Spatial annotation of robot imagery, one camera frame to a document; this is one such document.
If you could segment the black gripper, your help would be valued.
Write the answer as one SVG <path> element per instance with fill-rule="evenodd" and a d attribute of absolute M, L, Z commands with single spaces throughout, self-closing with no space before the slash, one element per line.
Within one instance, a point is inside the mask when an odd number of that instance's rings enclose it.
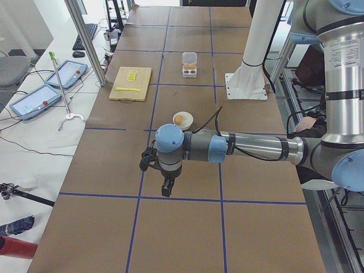
<path fill-rule="evenodd" d="M 174 186 L 174 179 L 182 172 L 182 161 L 179 160 L 176 163 L 167 164 L 159 159 L 159 165 L 160 171 L 165 178 L 161 189 L 162 196 L 170 197 Z"/>

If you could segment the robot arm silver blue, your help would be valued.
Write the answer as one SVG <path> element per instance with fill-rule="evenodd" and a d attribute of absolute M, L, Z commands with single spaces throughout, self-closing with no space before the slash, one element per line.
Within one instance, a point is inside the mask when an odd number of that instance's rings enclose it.
<path fill-rule="evenodd" d="M 291 35 L 295 43 L 324 45 L 326 133 L 285 139 L 163 125 L 155 135 L 163 196 L 171 195 L 183 160 L 220 163 L 232 154 L 287 160 L 327 178 L 329 188 L 363 191 L 363 2 L 295 1 Z"/>

